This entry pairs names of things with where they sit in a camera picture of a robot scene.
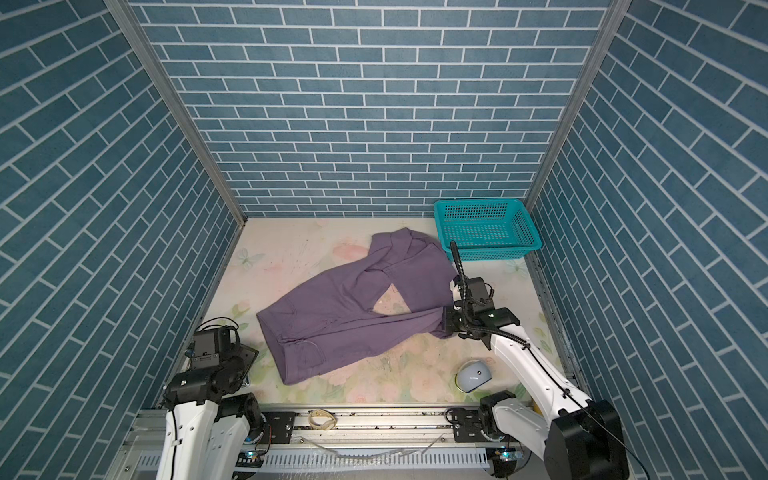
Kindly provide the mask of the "teal plastic mesh basket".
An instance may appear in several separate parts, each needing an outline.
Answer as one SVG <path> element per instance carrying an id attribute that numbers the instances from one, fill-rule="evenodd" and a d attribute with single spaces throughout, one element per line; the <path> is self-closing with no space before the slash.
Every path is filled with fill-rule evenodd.
<path id="1" fill-rule="evenodd" d="M 517 199 L 439 200 L 434 219 L 449 260 L 452 243 L 462 261 L 516 260 L 542 247 L 530 214 Z"/>

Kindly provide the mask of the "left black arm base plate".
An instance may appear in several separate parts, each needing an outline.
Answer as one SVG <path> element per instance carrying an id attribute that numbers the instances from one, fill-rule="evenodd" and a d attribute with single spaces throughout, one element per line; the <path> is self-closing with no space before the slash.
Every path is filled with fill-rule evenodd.
<path id="1" fill-rule="evenodd" d="M 287 445 L 291 442 L 297 414 L 293 411 L 263 412 L 265 433 L 269 433 L 269 441 L 275 445 Z"/>

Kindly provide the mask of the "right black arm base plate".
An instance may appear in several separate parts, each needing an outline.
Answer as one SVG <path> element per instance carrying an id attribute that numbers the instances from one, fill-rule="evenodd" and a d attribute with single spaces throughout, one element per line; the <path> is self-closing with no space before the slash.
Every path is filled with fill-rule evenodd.
<path id="1" fill-rule="evenodd" d="M 483 409 L 451 407 L 444 412 L 456 443 L 498 442 L 490 417 Z"/>

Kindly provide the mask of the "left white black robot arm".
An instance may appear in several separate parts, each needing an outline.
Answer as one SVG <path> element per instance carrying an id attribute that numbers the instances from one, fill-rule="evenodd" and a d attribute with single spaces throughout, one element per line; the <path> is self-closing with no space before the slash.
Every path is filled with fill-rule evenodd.
<path id="1" fill-rule="evenodd" d="M 193 333 L 189 366 L 164 389 L 166 426 L 158 479 L 230 479 L 241 448 L 260 441 L 266 419 L 255 396 L 238 394 L 258 351 L 239 324 L 214 317 Z"/>

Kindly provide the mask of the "purple trousers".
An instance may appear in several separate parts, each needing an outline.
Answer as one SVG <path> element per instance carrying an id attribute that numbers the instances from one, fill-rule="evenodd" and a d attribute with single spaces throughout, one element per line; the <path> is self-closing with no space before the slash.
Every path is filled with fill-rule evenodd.
<path id="1" fill-rule="evenodd" d="M 293 385 L 380 355 L 413 335 L 446 337 L 457 273 L 408 228 L 373 235 L 366 257 L 326 270 L 257 315 L 280 378 Z"/>

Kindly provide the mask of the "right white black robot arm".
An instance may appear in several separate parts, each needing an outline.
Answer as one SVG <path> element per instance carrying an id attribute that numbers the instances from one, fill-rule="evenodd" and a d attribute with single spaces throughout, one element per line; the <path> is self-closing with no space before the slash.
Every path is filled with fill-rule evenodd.
<path id="1" fill-rule="evenodd" d="M 539 408 L 534 412 L 511 394 L 487 396 L 480 408 L 484 433 L 514 438 L 543 461 L 551 479 L 627 479 L 628 450 L 616 409 L 561 374 L 519 319 L 494 305 L 492 288 L 482 278 L 459 274 L 452 291 L 454 305 L 443 314 L 447 332 L 482 342 Z"/>

